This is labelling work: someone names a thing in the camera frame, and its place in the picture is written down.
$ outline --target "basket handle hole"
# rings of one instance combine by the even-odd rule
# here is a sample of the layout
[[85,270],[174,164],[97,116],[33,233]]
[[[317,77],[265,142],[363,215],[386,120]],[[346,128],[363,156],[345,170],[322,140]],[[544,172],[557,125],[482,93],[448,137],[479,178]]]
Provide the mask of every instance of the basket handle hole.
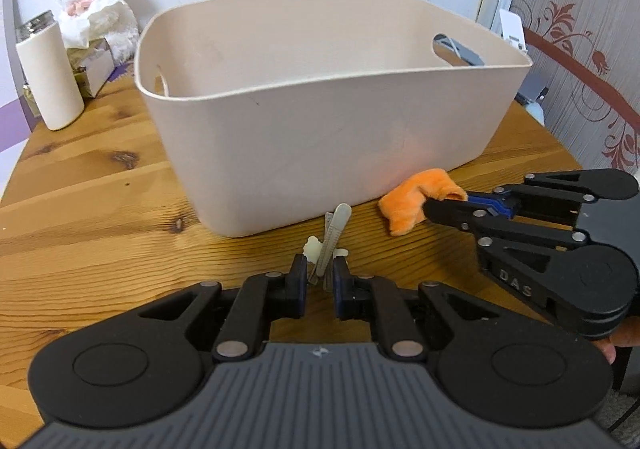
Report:
[[166,81],[166,77],[162,74],[162,70],[160,70],[160,65],[156,66],[156,79],[154,82],[154,93],[156,95],[164,95],[165,97],[170,97],[169,93],[169,83]]
[[437,34],[433,38],[433,51],[451,66],[484,66],[478,54],[446,34]]

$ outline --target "wood knot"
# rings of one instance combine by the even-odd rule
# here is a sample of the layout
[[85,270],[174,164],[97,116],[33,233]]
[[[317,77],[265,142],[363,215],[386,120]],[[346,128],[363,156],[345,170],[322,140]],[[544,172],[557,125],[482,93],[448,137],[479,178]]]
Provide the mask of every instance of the wood knot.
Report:
[[50,144],[45,144],[39,150],[37,150],[36,155],[44,155],[45,153],[50,153],[57,147],[55,142],[51,142]]
[[129,117],[133,117],[133,114],[125,109],[125,108],[121,108],[118,110],[118,112],[116,113],[116,121],[119,121],[120,119],[128,119]]
[[55,341],[59,337],[62,337],[64,334],[66,334],[66,331],[63,328],[53,328],[50,330],[44,330],[42,332],[42,337],[46,341]]
[[140,161],[138,153],[132,152],[115,152],[111,155],[111,159],[120,162],[126,169],[135,169]]
[[171,222],[172,233],[180,234],[185,229],[186,229],[186,222],[184,220],[184,217],[178,216],[175,220]]

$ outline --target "metal lid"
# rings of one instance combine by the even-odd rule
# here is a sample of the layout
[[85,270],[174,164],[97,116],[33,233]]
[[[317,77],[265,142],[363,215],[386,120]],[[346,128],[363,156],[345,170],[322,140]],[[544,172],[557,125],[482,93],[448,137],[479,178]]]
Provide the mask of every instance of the metal lid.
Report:
[[25,39],[29,39],[33,34],[37,34],[48,26],[53,25],[55,22],[56,20],[53,17],[53,12],[48,10],[47,12],[43,12],[39,16],[30,19],[24,25],[16,28],[15,37],[17,38],[18,43],[20,43]]

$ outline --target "white tumbler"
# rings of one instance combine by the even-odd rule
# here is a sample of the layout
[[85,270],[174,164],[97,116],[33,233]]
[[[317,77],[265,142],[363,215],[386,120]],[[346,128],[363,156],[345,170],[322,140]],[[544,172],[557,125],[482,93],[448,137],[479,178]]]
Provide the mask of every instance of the white tumbler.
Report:
[[50,130],[68,126],[84,110],[84,101],[53,13],[36,16],[16,34],[15,47],[44,123]]

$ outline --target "purple wall stripe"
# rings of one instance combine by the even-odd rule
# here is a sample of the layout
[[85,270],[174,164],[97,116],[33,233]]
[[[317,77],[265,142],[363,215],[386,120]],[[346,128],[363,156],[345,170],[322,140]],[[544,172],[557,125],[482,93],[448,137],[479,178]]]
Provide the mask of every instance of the purple wall stripe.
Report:
[[0,152],[28,139],[31,129],[22,111],[20,99],[0,107]]

